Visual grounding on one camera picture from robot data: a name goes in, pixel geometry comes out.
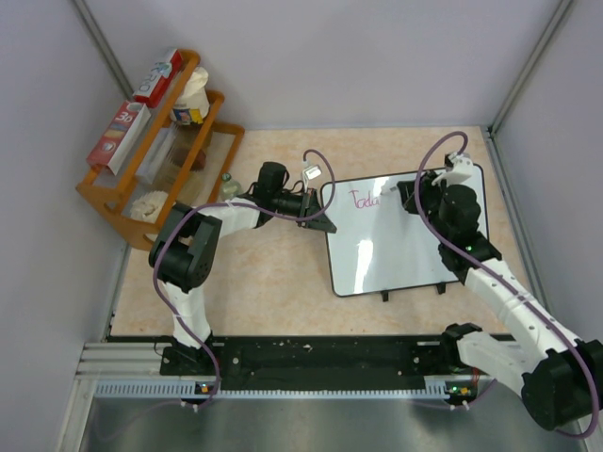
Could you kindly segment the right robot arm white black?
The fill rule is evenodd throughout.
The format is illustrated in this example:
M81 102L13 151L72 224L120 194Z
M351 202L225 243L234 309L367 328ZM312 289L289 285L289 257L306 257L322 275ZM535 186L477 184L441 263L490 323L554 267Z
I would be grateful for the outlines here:
M471 187L449 184L429 170L392 190L438 240L445 268L486 303L518 344L512 349L473 324L453 324L442 335L441 364L453 373L471 366L490 375L519 396L545 430L589 416L591 434L602 409L601 342L580 339L518 282L479 229L482 209Z

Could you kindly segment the white whiteboard black frame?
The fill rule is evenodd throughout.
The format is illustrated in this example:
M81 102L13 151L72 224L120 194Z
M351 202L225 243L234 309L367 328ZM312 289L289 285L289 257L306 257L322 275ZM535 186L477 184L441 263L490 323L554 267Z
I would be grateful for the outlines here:
M321 199L331 201L326 215L337 228L326 234L332 288L339 297L391 292L458 279L446 269L439 241L420 216L407 213L398 192L381 190L413 172L326 183Z

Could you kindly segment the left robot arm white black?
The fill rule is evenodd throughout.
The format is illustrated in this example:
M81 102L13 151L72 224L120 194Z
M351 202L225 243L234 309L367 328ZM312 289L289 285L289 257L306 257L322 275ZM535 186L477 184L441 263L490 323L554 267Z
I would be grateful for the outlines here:
M216 256L219 241L231 234L258 229L273 218L327 234L337 231L326 211L334 201L318 200L309 182L320 168L304 163L302 188L287 188L285 165L266 162L257 180L229 200L192 207L178 202L169 212L149 253L156 293L169 308L173 338L182 348L181 362L193 373L207 371L217 358L206 340L212 333L205 313L204 283Z

